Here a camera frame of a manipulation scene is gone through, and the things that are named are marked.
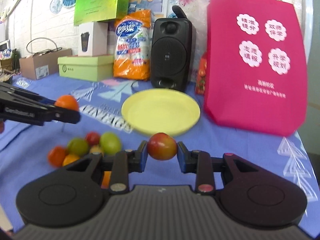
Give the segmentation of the green plum fruit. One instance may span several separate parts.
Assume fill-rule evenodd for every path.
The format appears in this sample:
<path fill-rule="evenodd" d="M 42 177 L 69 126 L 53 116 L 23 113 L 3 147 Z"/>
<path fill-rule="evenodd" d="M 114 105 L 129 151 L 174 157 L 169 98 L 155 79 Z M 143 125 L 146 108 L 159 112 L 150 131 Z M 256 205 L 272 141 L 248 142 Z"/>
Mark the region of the green plum fruit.
<path fill-rule="evenodd" d="M 112 132 L 105 132 L 100 136 L 100 147 L 106 155 L 115 155 L 122 149 L 121 140 Z"/>
<path fill-rule="evenodd" d="M 73 138 L 67 144 L 67 151 L 69 153 L 83 157 L 89 153 L 89 144 L 85 139 L 82 138 Z"/>

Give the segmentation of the red fruit printed box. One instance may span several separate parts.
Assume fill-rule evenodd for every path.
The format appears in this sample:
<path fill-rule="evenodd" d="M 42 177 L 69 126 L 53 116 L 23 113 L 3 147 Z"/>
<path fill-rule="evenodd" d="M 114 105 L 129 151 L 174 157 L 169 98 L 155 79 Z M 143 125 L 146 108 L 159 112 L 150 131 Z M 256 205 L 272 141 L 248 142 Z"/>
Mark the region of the red fruit printed box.
<path fill-rule="evenodd" d="M 199 69 L 197 71 L 197 79 L 195 86 L 195 93 L 203 95 L 206 84 L 206 70 L 207 70 L 207 52 L 204 52 L 200 59 Z"/>

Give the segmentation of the black speaker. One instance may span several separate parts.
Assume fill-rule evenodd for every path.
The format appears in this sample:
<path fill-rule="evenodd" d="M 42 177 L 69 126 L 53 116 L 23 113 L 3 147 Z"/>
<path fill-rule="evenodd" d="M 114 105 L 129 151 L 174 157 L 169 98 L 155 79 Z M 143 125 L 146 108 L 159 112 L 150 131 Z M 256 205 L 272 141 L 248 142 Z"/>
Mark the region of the black speaker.
<path fill-rule="evenodd" d="M 194 59 L 195 29 L 183 9 L 172 7 L 175 18 L 155 21 L 151 46 L 150 81 L 155 88 L 185 91 Z"/>

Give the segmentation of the light green flat box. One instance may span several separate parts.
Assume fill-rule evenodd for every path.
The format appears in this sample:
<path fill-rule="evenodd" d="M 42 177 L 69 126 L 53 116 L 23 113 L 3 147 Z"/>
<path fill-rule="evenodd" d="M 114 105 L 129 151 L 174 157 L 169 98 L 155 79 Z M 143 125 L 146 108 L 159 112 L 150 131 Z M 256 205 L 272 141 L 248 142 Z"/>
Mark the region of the light green flat box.
<path fill-rule="evenodd" d="M 59 75 L 98 82 L 113 77 L 113 55 L 64 56 L 57 59 Z"/>

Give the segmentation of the orange paper cup package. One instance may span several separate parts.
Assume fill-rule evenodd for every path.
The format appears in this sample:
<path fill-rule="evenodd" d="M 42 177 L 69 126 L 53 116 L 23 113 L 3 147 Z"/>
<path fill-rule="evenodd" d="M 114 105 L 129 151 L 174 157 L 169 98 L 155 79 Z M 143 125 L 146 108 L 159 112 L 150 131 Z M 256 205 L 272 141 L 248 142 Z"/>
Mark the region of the orange paper cup package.
<path fill-rule="evenodd" d="M 116 22 L 113 75 L 130 80 L 150 78 L 150 10 L 141 10 Z"/>

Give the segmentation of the small red apple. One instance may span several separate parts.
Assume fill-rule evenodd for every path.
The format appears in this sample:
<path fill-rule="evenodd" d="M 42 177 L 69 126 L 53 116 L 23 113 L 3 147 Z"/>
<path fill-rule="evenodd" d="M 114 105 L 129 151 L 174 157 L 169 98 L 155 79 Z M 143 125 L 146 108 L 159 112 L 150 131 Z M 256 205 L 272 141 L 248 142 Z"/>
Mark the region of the small red apple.
<path fill-rule="evenodd" d="M 147 143 L 148 154 L 156 160 L 170 160 L 177 154 L 177 151 L 177 142 L 165 133 L 154 134 Z"/>

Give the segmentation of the large wrinkled orange tangerine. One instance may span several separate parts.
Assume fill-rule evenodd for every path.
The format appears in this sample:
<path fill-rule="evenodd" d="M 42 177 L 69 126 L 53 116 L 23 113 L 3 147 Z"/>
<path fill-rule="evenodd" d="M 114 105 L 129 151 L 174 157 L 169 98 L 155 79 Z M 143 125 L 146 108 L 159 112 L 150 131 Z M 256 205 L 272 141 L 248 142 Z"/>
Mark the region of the large wrinkled orange tangerine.
<path fill-rule="evenodd" d="M 64 147 L 56 146 L 52 148 L 47 155 L 48 163 L 53 167 L 61 167 L 66 155 L 67 151 Z"/>

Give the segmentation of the orange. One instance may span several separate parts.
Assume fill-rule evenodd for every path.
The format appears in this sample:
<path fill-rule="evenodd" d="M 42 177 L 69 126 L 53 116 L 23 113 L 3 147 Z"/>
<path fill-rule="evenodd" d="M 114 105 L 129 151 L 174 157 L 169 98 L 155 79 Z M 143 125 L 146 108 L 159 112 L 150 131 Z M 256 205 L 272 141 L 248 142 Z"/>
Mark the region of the orange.
<path fill-rule="evenodd" d="M 111 171 L 105 171 L 103 176 L 103 181 L 101 183 L 102 189 L 108 189 L 111 178 Z"/>

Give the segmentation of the white coffee cup box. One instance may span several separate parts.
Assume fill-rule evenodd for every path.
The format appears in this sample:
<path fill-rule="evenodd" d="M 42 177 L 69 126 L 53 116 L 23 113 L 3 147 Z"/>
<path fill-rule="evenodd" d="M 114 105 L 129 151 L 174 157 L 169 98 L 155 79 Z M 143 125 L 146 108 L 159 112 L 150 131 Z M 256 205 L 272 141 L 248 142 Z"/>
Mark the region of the white coffee cup box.
<path fill-rule="evenodd" d="M 79 56 L 107 54 L 108 23 L 89 22 L 79 25 Z"/>

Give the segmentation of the bright green gift box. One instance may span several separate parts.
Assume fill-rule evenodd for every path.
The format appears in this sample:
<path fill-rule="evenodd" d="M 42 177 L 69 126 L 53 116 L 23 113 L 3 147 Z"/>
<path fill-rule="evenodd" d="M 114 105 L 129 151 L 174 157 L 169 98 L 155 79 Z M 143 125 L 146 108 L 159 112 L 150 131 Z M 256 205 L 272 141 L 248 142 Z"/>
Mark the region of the bright green gift box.
<path fill-rule="evenodd" d="M 74 25 L 121 19 L 127 15 L 129 0 L 76 0 Z"/>

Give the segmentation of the yellow orange citrus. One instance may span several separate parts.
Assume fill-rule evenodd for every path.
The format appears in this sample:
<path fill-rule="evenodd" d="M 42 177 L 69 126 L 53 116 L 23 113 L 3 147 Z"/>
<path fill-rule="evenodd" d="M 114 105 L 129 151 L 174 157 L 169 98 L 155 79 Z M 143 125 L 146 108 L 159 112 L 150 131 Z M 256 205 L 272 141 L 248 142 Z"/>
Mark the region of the yellow orange citrus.
<path fill-rule="evenodd" d="M 80 157 L 78 155 L 68 154 L 68 155 L 65 156 L 62 165 L 63 166 L 67 166 L 67 165 L 69 165 L 69 164 L 71 164 L 71 163 L 73 163 L 73 162 L 75 162 L 75 161 L 77 161 L 79 159 L 80 159 Z"/>

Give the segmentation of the pink tote bag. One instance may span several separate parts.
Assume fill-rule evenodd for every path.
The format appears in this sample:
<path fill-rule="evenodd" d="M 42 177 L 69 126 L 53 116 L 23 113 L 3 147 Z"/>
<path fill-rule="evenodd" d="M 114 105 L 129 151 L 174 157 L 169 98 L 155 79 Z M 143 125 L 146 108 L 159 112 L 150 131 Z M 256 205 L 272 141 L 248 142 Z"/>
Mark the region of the pink tote bag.
<path fill-rule="evenodd" d="M 204 110 L 221 126 L 287 137 L 304 122 L 308 74 L 292 4 L 210 0 Z"/>

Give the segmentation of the brown cardboard box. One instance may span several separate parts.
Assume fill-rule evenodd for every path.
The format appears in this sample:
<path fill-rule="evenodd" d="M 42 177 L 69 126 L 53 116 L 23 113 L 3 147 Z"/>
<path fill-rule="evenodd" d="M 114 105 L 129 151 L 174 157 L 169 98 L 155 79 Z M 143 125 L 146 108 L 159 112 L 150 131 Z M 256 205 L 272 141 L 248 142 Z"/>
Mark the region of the brown cardboard box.
<path fill-rule="evenodd" d="M 59 72 L 58 58 L 72 56 L 71 49 L 63 49 L 43 55 L 35 55 L 19 59 L 23 77 L 39 80 Z"/>

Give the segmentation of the red cherry tomato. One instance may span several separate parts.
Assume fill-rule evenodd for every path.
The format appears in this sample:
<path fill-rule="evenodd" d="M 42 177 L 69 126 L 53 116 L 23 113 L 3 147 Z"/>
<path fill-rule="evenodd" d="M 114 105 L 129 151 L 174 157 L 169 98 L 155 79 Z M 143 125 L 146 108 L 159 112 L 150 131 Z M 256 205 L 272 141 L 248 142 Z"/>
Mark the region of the red cherry tomato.
<path fill-rule="evenodd" d="M 89 144 L 89 146 L 99 145 L 100 142 L 100 134 L 97 132 L 89 132 L 85 136 L 85 140 Z"/>

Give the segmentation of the yellow plastic plate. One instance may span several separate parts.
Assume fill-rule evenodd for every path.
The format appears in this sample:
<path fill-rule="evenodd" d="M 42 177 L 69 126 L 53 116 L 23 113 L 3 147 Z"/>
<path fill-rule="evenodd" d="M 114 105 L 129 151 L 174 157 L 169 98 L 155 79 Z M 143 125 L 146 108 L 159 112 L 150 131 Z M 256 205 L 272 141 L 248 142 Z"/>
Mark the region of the yellow plastic plate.
<path fill-rule="evenodd" d="M 148 89 L 129 96 L 121 107 L 124 120 L 145 135 L 184 134 L 197 124 L 201 111 L 189 95 L 171 89 Z"/>

